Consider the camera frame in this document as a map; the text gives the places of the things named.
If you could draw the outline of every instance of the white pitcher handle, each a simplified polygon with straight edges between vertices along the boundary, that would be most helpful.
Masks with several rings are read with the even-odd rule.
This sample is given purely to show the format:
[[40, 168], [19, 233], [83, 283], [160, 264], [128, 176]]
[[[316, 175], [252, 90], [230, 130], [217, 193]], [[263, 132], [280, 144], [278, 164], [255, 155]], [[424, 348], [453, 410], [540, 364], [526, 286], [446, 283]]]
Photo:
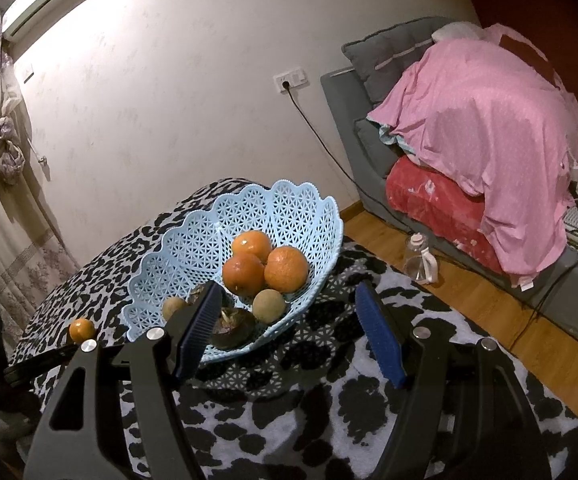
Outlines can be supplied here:
[[425, 282], [435, 283], [438, 281], [438, 262], [429, 248], [423, 249], [420, 252], [422, 256], [422, 265], [425, 268]]

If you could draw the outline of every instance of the table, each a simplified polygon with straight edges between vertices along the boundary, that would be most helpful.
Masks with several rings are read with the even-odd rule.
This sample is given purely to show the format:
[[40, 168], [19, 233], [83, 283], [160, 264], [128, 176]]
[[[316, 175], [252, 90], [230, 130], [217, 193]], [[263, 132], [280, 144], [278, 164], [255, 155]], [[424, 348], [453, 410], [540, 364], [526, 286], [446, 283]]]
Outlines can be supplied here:
[[[180, 225], [189, 211], [208, 209], [220, 194], [238, 192], [247, 184], [242, 179], [214, 182], [93, 259], [47, 297], [14, 360], [65, 344], [66, 328], [76, 317], [92, 319], [105, 345], [125, 342], [119, 313], [129, 303], [126, 286], [141, 257], [157, 250], [162, 235]], [[294, 327], [245, 356], [201, 368], [175, 393], [207, 478], [346, 480], [371, 474], [403, 399], [381, 374], [354, 311], [355, 286], [364, 279], [373, 282], [384, 303], [404, 309], [413, 325], [426, 319], [433, 330], [458, 343], [475, 343], [488, 335], [346, 238], [322, 292]], [[578, 418], [517, 359], [509, 358], [536, 415], [555, 478], [578, 449]], [[36, 381], [43, 405], [62, 370], [54, 368]], [[147, 472], [130, 383], [120, 398], [133, 467]], [[428, 475], [444, 467], [451, 406], [445, 406], [442, 421]]]

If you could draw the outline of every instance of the glass kettle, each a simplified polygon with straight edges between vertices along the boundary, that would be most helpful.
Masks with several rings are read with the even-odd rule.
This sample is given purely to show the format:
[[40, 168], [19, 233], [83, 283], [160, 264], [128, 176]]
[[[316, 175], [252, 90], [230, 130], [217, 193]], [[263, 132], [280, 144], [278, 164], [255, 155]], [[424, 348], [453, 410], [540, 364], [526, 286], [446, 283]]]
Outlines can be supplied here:
[[438, 281], [438, 262], [429, 251], [429, 239], [422, 233], [407, 238], [404, 273], [420, 285]]

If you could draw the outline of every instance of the blue plastic basket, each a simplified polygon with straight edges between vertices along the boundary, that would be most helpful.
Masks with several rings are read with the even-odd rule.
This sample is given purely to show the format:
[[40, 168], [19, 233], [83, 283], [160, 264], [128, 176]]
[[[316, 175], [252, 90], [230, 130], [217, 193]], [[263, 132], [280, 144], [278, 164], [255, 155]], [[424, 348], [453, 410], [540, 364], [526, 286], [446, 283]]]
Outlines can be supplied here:
[[[291, 245], [309, 261], [309, 277], [294, 294], [285, 294], [287, 314], [271, 326], [259, 324], [247, 345], [229, 351], [209, 345], [202, 362], [221, 361], [245, 354], [272, 340], [297, 321], [315, 299], [331, 272], [342, 245], [343, 223], [336, 201], [321, 199], [316, 187], [295, 186], [279, 180], [266, 190], [251, 184], [238, 194], [218, 197], [210, 211], [196, 210], [180, 227], [162, 238], [162, 249], [142, 258], [129, 281], [133, 300], [122, 309], [127, 337], [135, 341], [153, 326], [163, 326], [160, 310], [170, 296], [186, 298], [194, 286], [215, 280], [223, 284], [223, 264], [231, 257], [231, 242], [250, 230], [265, 232], [274, 247]], [[251, 309], [234, 296], [236, 306]]]

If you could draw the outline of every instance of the silver screw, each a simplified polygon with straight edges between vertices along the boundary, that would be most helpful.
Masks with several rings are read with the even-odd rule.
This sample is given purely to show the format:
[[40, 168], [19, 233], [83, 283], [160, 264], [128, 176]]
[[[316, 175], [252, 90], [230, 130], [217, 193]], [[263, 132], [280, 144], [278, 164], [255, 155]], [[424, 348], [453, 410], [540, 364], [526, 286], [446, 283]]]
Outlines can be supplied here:
[[80, 348], [83, 352], [93, 352], [98, 346], [98, 343], [95, 339], [87, 339], [83, 344], [80, 345]]
[[413, 329], [413, 336], [416, 339], [427, 339], [431, 336], [431, 330], [429, 330], [426, 326], [417, 326]]
[[152, 341], [157, 341], [158, 339], [162, 339], [162, 336], [165, 335], [164, 329], [157, 326], [156, 328], [150, 328], [149, 332], [147, 332], [147, 339], [151, 339]]
[[480, 344], [485, 350], [493, 352], [496, 348], [498, 348], [498, 344], [491, 338], [491, 337], [483, 337], [480, 340]]

